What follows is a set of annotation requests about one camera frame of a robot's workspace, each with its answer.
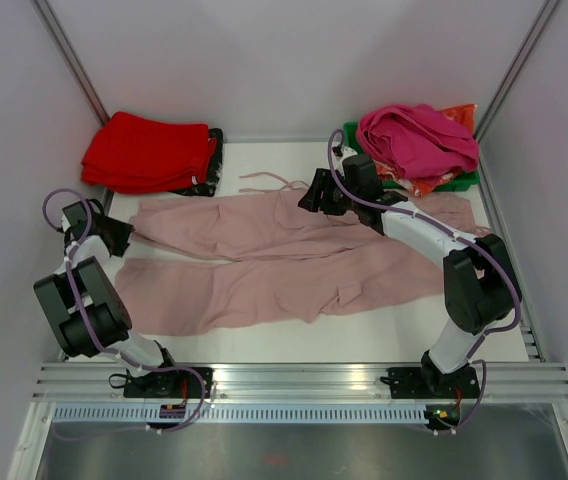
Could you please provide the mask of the light pink trousers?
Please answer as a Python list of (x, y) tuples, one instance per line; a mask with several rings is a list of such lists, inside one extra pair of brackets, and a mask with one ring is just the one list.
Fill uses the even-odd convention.
[(144, 334), (192, 336), (439, 295), (439, 264), (362, 225), (298, 205), (298, 189), (143, 200), (131, 218), (172, 259), (129, 258), (115, 287)]

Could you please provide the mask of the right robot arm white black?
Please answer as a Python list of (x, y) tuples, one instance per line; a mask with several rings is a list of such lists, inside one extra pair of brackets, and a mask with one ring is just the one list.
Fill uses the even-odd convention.
[(333, 216), (352, 211), (363, 225), (407, 244), (442, 270), (449, 319), (421, 359), (419, 380), (428, 394), (441, 396), (454, 387), (484, 340), (503, 332), (499, 321), (511, 316), (509, 326), (519, 324), (522, 295), (504, 241), (448, 226), (405, 195), (384, 189), (370, 156), (329, 148), (328, 166), (316, 170), (298, 205)]

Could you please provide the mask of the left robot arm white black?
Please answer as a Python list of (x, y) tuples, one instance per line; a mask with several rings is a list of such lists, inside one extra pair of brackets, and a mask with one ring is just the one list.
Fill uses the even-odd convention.
[(182, 374), (167, 349), (133, 330), (105, 268), (123, 258), (132, 225), (104, 213), (100, 201), (80, 199), (62, 209), (55, 230), (64, 237), (63, 262), (38, 280), (34, 294), (62, 351), (69, 357), (107, 356), (126, 368), (124, 386), (169, 397)]

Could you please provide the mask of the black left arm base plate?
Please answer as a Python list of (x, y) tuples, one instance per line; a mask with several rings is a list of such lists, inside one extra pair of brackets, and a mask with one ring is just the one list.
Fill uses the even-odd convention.
[(189, 372), (172, 371), (168, 373), (148, 373), (133, 377), (129, 372), (124, 375), (112, 374), (109, 385), (113, 389), (122, 389), (125, 398), (136, 399), (199, 399), (201, 394), (208, 399), (211, 395), (214, 370), (209, 367), (193, 367), (202, 378)]

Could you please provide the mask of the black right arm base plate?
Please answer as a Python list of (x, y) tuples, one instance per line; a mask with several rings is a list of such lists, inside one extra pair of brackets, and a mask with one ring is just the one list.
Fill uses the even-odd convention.
[(391, 367), (379, 378), (392, 399), (455, 400), (476, 399), (480, 383), (476, 370), (466, 366), (450, 374), (428, 373), (421, 367)]

